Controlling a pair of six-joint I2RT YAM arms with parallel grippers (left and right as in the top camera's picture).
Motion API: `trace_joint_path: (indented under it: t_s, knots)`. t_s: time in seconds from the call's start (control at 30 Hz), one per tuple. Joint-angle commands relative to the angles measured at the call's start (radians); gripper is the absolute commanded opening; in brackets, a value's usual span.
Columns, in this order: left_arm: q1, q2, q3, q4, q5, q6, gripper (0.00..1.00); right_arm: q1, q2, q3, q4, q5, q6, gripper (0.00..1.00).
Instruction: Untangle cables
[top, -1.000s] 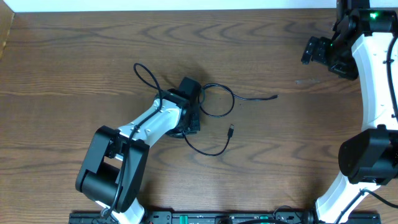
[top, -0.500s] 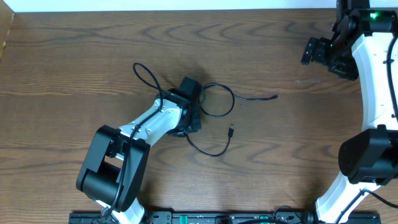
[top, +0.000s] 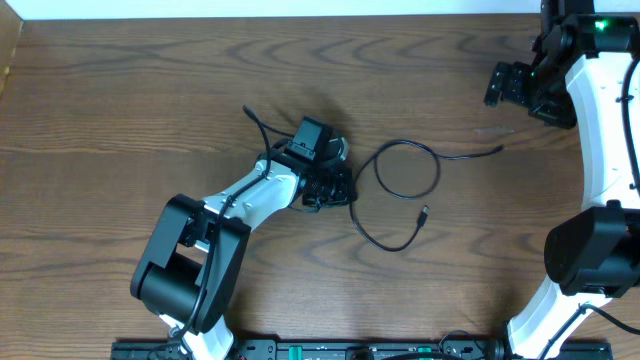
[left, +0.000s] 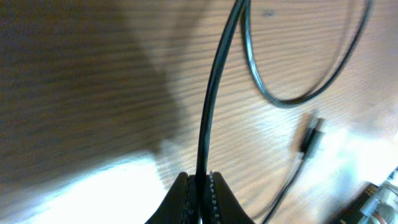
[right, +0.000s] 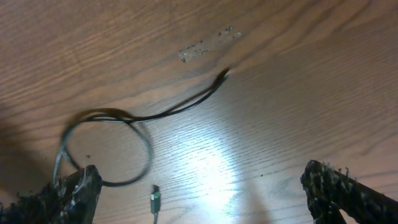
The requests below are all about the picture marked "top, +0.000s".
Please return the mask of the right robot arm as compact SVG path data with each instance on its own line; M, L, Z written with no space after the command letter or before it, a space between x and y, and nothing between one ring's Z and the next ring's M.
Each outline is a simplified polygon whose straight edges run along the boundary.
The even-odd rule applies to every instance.
M576 129L584 192L580 212L547 235L542 284L484 355L595 359L599 349L573 346L570 335L639 284L639 24L590 1L548 0L540 10L534 60L498 63L484 102Z

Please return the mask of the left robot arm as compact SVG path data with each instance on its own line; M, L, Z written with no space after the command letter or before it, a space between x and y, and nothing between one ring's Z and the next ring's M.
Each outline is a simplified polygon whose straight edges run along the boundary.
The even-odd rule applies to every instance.
M311 117L268 143L251 172L201 200L178 194L165 205L133 274L130 292L170 327L164 344L133 359L223 359L234 343L225 323L249 236L296 200L319 210L354 200L346 138Z

